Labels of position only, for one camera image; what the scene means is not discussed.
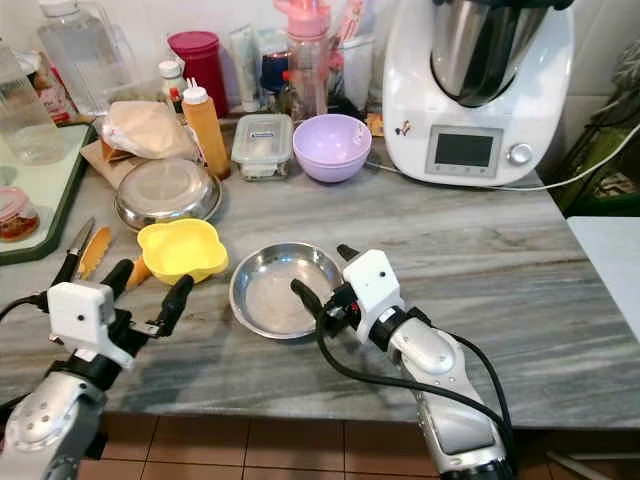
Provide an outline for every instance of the green tray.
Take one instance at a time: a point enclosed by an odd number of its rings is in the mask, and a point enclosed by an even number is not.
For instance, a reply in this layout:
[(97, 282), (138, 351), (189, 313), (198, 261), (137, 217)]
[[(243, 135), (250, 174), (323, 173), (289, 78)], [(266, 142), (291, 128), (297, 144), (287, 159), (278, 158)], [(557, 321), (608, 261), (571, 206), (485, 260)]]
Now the green tray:
[(35, 233), (19, 242), (0, 242), (0, 265), (38, 260), (60, 244), (62, 230), (78, 193), (87, 163), (80, 149), (92, 142), (96, 133), (91, 125), (60, 127), (65, 157), (51, 165), (29, 166), (13, 161), (6, 145), (0, 145), (0, 168), (10, 186), (20, 187), (29, 196), (40, 216)]

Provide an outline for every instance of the appliance display screen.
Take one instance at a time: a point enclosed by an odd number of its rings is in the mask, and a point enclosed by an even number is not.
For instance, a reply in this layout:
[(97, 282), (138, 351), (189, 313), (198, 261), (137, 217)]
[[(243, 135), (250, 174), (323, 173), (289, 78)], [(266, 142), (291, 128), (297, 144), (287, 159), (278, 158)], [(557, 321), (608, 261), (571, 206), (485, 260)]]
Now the appliance display screen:
[(494, 137), (480, 135), (438, 135), (436, 164), (488, 167)]

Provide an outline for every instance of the magenta container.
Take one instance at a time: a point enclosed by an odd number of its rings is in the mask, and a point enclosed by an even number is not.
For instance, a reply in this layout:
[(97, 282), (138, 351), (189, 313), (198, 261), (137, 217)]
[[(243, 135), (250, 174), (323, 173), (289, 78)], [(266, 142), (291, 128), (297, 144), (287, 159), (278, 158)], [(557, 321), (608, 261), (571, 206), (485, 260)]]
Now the magenta container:
[(215, 33), (192, 31), (176, 33), (168, 38), (169, 46), (185, 62), (184, 78), (194, 77), (207, 90), (216, 106), (218, 117), (229, 113), (224, 90), (218, 49), (220, 39)]
[(311, 178), (336, 183), (353, 177), (371, 151), (371, 132), (360, 120), (346, 115), (318, 115), (302, 122), (293, 133), (293, 151)]

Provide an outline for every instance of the robotic arm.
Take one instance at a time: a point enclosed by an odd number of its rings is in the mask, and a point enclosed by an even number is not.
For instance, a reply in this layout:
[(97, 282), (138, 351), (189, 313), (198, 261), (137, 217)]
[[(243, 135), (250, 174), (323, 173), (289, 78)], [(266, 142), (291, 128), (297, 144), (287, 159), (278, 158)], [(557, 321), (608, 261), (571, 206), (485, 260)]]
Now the robotic arm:
[(137, 324), (114, 308), (133, 269), (122, 260), (101, 284), (58, 283), (47, 290), (51, 339), (71, 352), (12, 412), (0, 456), (0, 480), (70, 480), (96, 436), (111, 388), (149, 338), (171, 335), (193, 287), (185, 275), (155, 321)]
[[(346, 283), (334, 290), (326, 305), (322, 306), (302, 282), (291, 284), (317, 320), (317, 340), (327, 360), (341, 373), (370, 381), (340, 365), (324, 345), (324, 333), (335, 335), (351, 326), (361, 343), (372, 341), (387, 352), (408, 380), (383, 382), (384, 377), (376, 377), (380, 381), (375, 383), (412, 389), (418, 403), (418, 423), (441, 479), (515, 478), (510, 464), (513, 459), (507, 458), (504, 443), (505, 434), (511, 440), (506, 405), (503, 412), (507, 418), (503, 420), (482, 404), (466, 375), (458, 341), (433, 328), (420, 310), (405, 312), (398, 280), (384, 252), (369, 250), (358, 255), (345, 245), (338, 251), (352, 261), (343, 271)], [(502, 428), (497, 428), (496, 421)]]

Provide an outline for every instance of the food processor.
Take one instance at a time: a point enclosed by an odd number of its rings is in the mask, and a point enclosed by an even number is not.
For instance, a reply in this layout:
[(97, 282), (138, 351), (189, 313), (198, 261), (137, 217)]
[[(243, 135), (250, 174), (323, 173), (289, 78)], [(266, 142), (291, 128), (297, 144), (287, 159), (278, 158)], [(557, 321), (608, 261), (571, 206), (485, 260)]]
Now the food processor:
[(384, 71), (387, 149), (418, 180), (521, 179), (556, 130), (574, 51), (573, 0), (403, 0)]

